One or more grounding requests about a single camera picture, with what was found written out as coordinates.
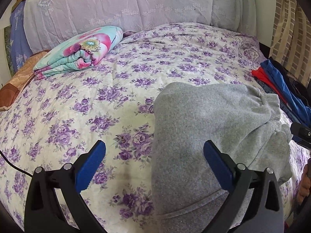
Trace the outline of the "person's hand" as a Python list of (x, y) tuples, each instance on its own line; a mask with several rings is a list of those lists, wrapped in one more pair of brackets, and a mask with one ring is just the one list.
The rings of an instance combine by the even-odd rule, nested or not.
[(310, 178), (307, 174), (308, 165), (305, 165), (297, 191), (297, 202), (299, 205), (303, 203), (304, 199), (308, 197), (310, 193)]

